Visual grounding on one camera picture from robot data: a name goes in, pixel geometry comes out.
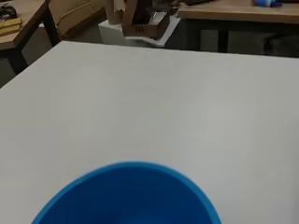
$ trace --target table surface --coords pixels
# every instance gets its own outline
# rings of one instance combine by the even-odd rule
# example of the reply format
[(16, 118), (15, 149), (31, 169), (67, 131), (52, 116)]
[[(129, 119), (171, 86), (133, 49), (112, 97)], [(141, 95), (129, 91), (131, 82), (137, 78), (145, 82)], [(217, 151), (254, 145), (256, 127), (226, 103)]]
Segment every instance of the table surface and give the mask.
[(0, 36), (0, 50), (13, 49), (18, 46), (30, 27), (45, 11), (49, 0), (15, 0), (9, 4), (16, 8), (18, 16), (21, 17), (21, 30), (15, 34)]
[(297, 59), (62, 42), (0, 90), (0, 223), (117, 161), (192, 179), (222, 223), (299, 220)]
[(183, 19), (299, 23), (299, 4), (283, 7), (255, 7), (252, 0), (215, 0), (195, 6), (181, 6)]

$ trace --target wooden desk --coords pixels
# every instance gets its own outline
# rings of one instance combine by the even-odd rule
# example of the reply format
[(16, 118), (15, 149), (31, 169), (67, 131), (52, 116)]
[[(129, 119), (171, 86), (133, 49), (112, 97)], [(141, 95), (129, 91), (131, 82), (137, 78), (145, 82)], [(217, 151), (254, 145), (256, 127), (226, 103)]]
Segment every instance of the wooden desk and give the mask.
[(297, 59), (62, 42), (0, 90), (0, 223), (117, 161), (197, 184), (223, 224), (298, 224)]
[(12, 69), (18, 75), (28, 66), (21, 50), (41, 22), (44, 22), (53, 46), (59, 43), (60, 37), (50, 14), (49, 0), (16, 0), (9, 3), (16, 8), (22, 25), (18, 33), (0, 36), (0, 58), (8, 58)]
[(299, 34), (299, 4), (283, 7), (255, 7), (251, 0), (216, 0), (181, 6), (178, 15), (192, 28), (220, 31), (220, 51), (227, 50), (228, 31)]

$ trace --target table leg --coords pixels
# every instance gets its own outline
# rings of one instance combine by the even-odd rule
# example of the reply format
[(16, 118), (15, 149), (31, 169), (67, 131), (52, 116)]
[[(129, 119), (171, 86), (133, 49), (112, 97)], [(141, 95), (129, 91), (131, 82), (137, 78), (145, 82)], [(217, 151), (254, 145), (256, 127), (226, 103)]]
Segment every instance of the table leg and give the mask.
[(50, 14), (50, 9), (48, 8), (44, 14), (43, 22), (45, 29), (50, 39), (50, 43), (55, 46), (60, 42), (60, 37), (56, 29), (55, 22), (52, 15)]
[(197, 25), (197, 21), (185, 21), (185, 41), (186, 50), (201, 50), (201, 30)]
[(28, 63), (26, 62), (20, 50), (14, 50), (8, 55), (7, 58), (15, 75), (18, 75), (28, 67)]
[(228, 31), (218, 31), (218, 52), (227, 53), (228, 38)]

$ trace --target plastic bowl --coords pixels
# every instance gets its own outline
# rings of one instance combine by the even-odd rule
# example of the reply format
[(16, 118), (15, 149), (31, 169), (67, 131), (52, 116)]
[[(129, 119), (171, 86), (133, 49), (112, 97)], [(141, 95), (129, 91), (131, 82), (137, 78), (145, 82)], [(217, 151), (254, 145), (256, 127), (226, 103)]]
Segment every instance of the plastic bowl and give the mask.
[(34, 224), (218, 224), (206, 195), (161, 165), (124, 162), (75, 180), (40, 211)]

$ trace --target white table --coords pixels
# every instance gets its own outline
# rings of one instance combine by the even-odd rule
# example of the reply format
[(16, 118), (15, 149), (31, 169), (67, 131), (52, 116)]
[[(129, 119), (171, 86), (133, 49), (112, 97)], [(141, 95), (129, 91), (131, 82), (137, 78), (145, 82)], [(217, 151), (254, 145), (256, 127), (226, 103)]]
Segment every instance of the white table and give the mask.
[(191, 178), (227, 224), (299, 220), (296, 59), (63, 42), (0, 90), (0, 223), (115, 161)]

